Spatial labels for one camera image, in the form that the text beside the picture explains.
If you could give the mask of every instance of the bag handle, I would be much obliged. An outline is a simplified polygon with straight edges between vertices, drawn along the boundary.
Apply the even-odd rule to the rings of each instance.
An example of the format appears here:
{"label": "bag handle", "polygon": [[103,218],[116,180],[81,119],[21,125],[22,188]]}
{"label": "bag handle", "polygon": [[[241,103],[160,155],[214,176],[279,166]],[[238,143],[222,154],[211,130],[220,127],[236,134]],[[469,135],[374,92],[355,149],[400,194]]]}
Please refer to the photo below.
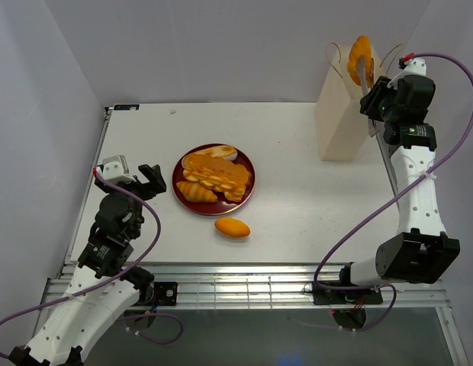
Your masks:
{"label": "bag handle", "polygon": [[405,43],[399,43],[399,44],[397,44],[396,46],[394,46],[394,47],[392,48],[392,50],[390,50],[390,51],[386,54],[386,56],[384,57],[384,59],[382,59],[381,65],[379,65],[379,69],[382,67],[382,64],[383,64],[384,61],[389,57],[389,55],[391,55],[391,53],[392,53],[394,50],[398,49],[397,52],[394,54],[394,57],[392,58],[391,62],[389,63],[388,69],[386,70],[386,76],[387,76],[388,73],[389,73],[389,69],[391,68],[392,63],[394,62],[394,59],[397,57],[397,55],[399,55],[401,52],[403,52],[403,49],[404,49],[405,46],[406,46]]}
{"label": "bag handle", "polygon": [[338,44],[336,44],[335,42],[330,42],[327,44],[327,46],[325,47],[325,57],[327,58],[327,61],[328,63],[330,64],[331,67],[333,67],[333,70],[336,71],[336,73],[338,75],[340,75],[340,78],[343,79],[343,76],[342,74],[340,73],[340,71],[338,71],[338,69],[332,64],[332,62],[330,61],[330,59],[328,58],[328,53],[327,53],[327,50],[328,50],[328,47],[330,46],[330,44],[334,45],[336,47],[336,49],[338,50],[338,63],[340,63],[340,61],[342,61],[342,52],[340,51],[340,47],[338,47]]}

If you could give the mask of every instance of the gray floor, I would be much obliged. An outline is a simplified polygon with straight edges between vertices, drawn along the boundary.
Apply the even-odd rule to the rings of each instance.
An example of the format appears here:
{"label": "gray floor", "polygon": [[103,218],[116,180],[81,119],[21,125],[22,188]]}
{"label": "gray floor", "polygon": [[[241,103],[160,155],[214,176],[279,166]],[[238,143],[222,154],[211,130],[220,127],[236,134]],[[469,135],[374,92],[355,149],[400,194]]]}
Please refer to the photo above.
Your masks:
{"label": "gray floor", "polygon": [[[383,310],[368,310],[369,321]],[[333,325],[329,310],[177,312],[185,334],[174,345],[154,345],[133,333],[110,329],[86,366],[117,365],[451,365],[434,309],[395,309],[377,328],[352,334],[295,322]],[[170,319],[148,331],[173,336]]]}

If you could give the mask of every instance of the robotic arm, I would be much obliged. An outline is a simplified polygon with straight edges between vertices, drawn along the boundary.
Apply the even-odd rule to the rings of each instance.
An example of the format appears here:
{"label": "robotic arm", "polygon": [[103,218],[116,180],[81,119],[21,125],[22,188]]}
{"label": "robotic arm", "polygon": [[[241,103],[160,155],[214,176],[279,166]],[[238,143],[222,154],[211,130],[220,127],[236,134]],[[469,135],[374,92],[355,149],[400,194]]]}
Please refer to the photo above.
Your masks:
{"label": "robotic arm", "polygon": [[426,77],[424,59],[408,55],[400,60],[402,71],[393,79],[379,77],[361,100],[360,113],[384,123],[383,140],[401,192],[419,176],[426,175],[398,201],[397,235],[381,244],[374,258],[351,263],[341,281],[357,285],[386,282],[436,282],[460,253],[457,239],[449,238],[436,203],[435,176],[428,175],[435,159],[435,130],[425,124],[435,84]]}
{"label": "robotic arm", "polygon": [[[160,167],[141,165],[148,179],[141,183],[130,175],[124,156],[103,160],[96,168],[106,181],[122,187],[147,201],[166,191]],[[79,297],[72,294],[100,284],[120,272],[133,252],[132,239],[140,236],[142,205],[97,178],[95,184],[108,195],[99,205],[88,244],[79,257],[72,280],[64,293],[70,300],[56,306],[43,328],[24,347],[16,347],[9,359],[18,366],[81,366],[94,344],[116,319],[139,298],[153,282],[148,271],[134,267],[121,278]],[[100,298],[104,291],[108,293]]]}

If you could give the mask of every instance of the red tip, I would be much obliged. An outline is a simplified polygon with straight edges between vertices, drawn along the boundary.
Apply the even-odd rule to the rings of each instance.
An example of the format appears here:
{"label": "red tip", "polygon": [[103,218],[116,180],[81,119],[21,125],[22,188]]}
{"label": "red tip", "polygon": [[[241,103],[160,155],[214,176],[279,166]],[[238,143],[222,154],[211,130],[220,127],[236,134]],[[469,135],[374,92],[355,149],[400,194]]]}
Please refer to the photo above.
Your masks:
{"label": "red tip", "polygon": [[406,55],[405,57],[403,57],[403,63],[405,63],[406,61],[409,61],[410,59],[412,59],[414,57],[414,53],[410,53],[409,55]]}

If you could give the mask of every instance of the metal frame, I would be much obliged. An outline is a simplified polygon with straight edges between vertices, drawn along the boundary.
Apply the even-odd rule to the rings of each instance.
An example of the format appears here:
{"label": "metal frame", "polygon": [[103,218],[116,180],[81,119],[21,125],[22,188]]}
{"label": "metal frame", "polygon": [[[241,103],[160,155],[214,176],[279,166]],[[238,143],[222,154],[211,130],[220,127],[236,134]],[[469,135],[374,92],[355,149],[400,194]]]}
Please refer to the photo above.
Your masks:
{"label": "metal frame", "polygon": [[[113,107],[107,108],[104,126],[94,156],[97,164],[105,140]],[[378,138],[383,151],[384,144]],[[66,253],[64,266],[56,279],[47,282],[42,303],[61,297],[69,283],[75,268],[70,260],[76,240],[80,220],[87,201],[92,178],[82,200],[82,206],[76,221],[72,241]],[[338,279],[343,264],[326,265],[320,273],[322,281]],[[313,305],[312,295],[307,293],[313,280],[316,264],[296,265],[168,265],[145,264],[143,267],[154,273],[156,281],[176,281],[179,283],[177,310],[277,310],[277,309],[317,309],[326,310],[331,306]],[[468,364],[462,343],[452,318],[449,298],[442,287],[442,282],[435,284],[397,284],[397,302],[395,307],[436,308],[454,365]],[[384,303],[367,305],[365,308],[386,308],[389,306],[392,292],[382,289]],[[148,310],[148,307],[131,307],[129,310]],[[51,313],[51,309],[40,311],[36,328],[42,326]]]}

